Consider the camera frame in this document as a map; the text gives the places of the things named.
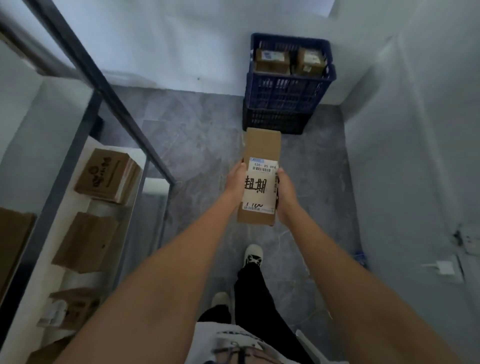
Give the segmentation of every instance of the cardboard box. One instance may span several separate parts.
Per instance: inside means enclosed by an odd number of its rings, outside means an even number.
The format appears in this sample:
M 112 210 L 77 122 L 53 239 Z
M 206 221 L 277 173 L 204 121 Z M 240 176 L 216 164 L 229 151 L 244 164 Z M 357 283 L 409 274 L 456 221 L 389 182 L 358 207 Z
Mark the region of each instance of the cardboard box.
M 100 306 L 100 293 L 91 288 L 74 288 L 51 293 L 37 326 L 79 330 Z
M 105 256 L 118 225 L 111 217 L 77 213 L 52 264 L 78 273 L 107 270 Z
M 288 52 L 257 49 L 255 71 L 287 74 L 290 72 L 290 55 Z
M 243 160 L 247 164 L 247 174 L 254 168 L 255 163 L 251 158 L 263 159 L 265 161 L 275 161 L 278 166 L 280 160 L 280 149 L 282 144 L 282 134 L 274 130 L 248 128 L 245 135 L 245 149 L 243 151 Z M 269 169 L 276 178 L 276 170 Z M 275 207 L 272 213 L 264 213 L 244 209 L 244 203 L 239 206 L 237 214 L 238 222 L 247 224 L 263 224 L 273 226 L 275 224 Z
M 322 76 L 327 66 L 321 51 L 300 48 L 297 56 L 295 74 L 303 76 Z
M 72 339 L 73 336 L 67 336 L 31 352 L 25 364 L 53 364 Z
M 12 279 L 36 216 L 0 207 L 0 301 Z
M 75 185 L 75 191 L 124 204 L 139 171 L 141 168 L 127 153 L 96 148 Z

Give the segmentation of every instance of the person's left arm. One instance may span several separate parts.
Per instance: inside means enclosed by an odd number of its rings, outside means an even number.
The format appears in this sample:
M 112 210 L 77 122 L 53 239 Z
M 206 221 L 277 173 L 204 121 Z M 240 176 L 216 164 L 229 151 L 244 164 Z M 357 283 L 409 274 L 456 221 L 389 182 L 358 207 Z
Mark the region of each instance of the person's left arm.
M 56 364 L 184 363 L 215 251 L 245 185 L 237 163 L 200 218 L 145 260 L 105 301 Z

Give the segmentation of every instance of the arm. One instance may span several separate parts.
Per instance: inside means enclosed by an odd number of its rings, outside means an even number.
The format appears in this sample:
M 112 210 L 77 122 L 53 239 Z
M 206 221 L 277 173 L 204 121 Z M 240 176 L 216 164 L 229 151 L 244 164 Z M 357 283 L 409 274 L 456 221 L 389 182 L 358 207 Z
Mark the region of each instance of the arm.
M 200 218 L 144 261 L 105 301 L 57 364 L 184 363 L 215 251 L 245 185 L 245 163 Z
M 447 344 L 395 292 L 341 249 L 297 202 L 282 168 L 278 216 L 291 231 L 351 363 L 460 363 Z

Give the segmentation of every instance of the white t-shirt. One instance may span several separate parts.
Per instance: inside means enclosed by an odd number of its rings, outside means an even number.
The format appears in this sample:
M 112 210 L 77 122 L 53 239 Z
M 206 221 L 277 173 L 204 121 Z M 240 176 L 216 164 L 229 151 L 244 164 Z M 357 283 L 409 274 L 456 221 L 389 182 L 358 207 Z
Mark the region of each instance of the white t-shirt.
M 257 358 L 259 363 L 298 364 L 240 326 L 217 322 L 197 322 L 185 364 L 204 364 L 209 361 L 224 363 L 228 351 L 237 352 L 238 349 L 235 349 L 238 347 L 251 348 L 248 349 L 249 354 Z

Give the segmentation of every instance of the pant leg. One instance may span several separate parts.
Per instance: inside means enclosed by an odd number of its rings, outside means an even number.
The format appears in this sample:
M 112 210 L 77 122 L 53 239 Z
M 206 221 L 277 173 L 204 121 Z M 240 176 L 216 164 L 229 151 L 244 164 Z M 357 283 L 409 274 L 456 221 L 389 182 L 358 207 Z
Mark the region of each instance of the pant leg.
M 276 310 L 260 267 L 255 263 L 247 264 L 238 273 L 235 283 L 235 322 L 286 358 L 300 364 L 313 364 L 313 360 Z
M 218 322 L 219 324 L 231 324 L 232 315 L 226 304 L 218 304 L 206 310 L 198 319 L 198 322 Z

